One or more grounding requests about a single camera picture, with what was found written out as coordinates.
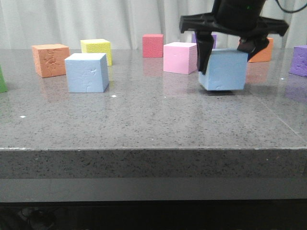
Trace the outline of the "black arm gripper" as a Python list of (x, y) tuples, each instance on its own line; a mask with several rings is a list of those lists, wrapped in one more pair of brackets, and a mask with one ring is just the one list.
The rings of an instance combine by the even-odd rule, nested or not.
[(248, 53), (248, 60), (265, 49), (265, 35), (284, 36), (289, 25), (284, 20), (261, 17), (263, 0), (216, 0), (209, 13), (180, 18), (180, 32), (196, 31), (197, 68), (206, 74), (214, 38), (211, 32), (240, 36), (238, 51)]

